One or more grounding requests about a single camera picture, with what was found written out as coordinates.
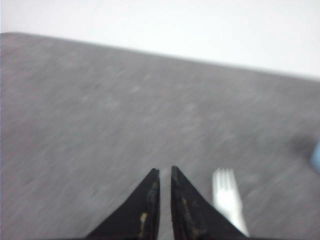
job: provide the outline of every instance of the white wall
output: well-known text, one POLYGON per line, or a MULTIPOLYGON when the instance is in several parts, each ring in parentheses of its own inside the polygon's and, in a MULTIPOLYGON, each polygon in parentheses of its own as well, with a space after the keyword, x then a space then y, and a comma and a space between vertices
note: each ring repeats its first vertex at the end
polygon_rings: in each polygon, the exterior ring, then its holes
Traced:
POLYGON ((13 31, 320 79, 320 0, 2 0, 13 31))

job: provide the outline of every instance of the white plastic fork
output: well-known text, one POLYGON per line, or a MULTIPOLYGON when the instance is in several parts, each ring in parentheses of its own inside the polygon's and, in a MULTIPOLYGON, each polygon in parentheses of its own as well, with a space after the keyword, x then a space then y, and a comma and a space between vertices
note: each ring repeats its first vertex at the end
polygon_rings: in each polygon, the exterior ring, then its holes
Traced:
POLYGON ((234 171, 218 169, 212 175, 213 206, 247 237, 249 232, 242 214, 242 202, 234 171))

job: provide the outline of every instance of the fork handle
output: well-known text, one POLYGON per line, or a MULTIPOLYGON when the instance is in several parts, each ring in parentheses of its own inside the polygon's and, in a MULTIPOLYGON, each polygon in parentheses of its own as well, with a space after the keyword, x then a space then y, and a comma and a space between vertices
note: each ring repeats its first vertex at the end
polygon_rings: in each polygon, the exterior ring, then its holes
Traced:
POLYGON ((232 213, 229 217, 229 220, 240 232, 249 237, 249 232, 242 212, 232 213))

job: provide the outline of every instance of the blue object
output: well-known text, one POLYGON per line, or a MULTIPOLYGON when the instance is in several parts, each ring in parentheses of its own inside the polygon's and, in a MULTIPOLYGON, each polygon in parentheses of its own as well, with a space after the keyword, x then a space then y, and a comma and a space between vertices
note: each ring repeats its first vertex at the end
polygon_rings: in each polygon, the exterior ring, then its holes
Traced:
POLYGON ((315 146, 314 152, 311 157, 311 164, 314 169, 320 173, 320 139, 318 144, 315 146))

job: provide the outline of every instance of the gray fabric surface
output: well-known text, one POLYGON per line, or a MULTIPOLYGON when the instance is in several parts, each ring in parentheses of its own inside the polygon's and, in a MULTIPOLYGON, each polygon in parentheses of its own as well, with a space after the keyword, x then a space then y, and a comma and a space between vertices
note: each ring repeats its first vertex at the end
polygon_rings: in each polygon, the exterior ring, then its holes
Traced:
POLYGON ((233 168, 253 236, 320 239, 320 83, 19 33, 1 35, 1 236, 82 237, 160 169, 211 202, 233 168))

